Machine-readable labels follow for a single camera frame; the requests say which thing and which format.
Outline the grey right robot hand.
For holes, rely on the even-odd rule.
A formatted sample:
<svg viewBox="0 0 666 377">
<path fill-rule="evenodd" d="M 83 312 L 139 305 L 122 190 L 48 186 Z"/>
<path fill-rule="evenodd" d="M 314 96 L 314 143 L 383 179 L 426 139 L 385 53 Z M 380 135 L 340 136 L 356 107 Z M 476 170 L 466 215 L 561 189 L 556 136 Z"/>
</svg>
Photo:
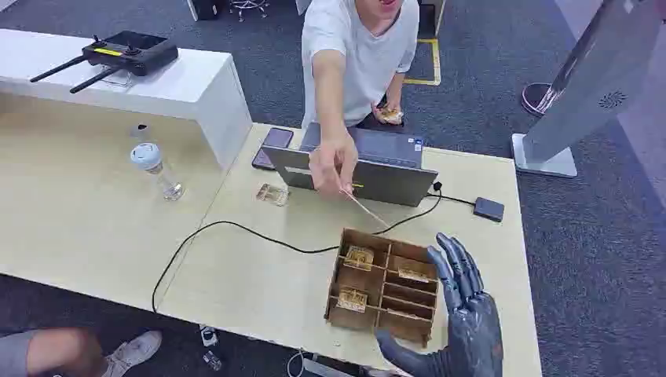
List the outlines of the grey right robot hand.
<svg viewBox="0 0 666 377">
<path fill-rule="evenodd" d="M 494 298 L 485 291 L 474 258 L 454 237 L 439 232 L 426 251 L 443 286 L 448 345 L 423 354 L 396 342 L 386 330 L 375 338 L 383 357 L 410 376 L 501 376 L 503 340 Z"/>
</svg>

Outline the person's left hand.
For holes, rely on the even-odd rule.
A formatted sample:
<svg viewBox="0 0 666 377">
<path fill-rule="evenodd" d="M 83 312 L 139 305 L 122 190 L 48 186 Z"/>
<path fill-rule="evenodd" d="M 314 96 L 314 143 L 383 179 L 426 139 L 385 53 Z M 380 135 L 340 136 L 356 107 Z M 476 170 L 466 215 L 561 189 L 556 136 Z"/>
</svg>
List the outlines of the person's left hand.
<svg viewBox="0 0 666 377">
<path fill-rule="evenodd" d="M 372 113 L 375 118 L 384 124 L 399 126 L 403 123 L 404 113 L 401 107 L 392 104 L 371 104 Z"/>
</svg>

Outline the person's right hand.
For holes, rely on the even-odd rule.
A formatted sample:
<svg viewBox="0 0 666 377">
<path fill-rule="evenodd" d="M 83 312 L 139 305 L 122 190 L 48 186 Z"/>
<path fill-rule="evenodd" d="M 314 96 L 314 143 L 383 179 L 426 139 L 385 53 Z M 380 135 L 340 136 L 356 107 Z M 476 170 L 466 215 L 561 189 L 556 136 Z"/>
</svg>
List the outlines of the person's right hand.
<svg viewBox="0 0 666 377">
<path fill-rule="evenodd" d="M 356 145 L 346 130 L 323 135 L 320 145 L 309 154 L 314 189 L 327 196 L 352 194 L 357 161 Z"/>
</svg>

